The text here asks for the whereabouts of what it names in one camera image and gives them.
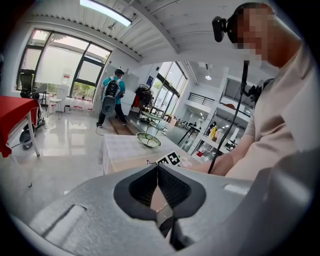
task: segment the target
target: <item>wooden floor mat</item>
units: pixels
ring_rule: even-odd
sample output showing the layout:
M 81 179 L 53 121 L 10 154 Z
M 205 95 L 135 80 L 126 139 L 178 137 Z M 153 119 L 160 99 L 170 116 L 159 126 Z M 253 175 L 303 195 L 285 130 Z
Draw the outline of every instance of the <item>wooden floor mat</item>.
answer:
M 130 122 L 123 125 L 117 118 L 109 118 L 109 122 L 118 135 L 136 135 L 139 132 Z

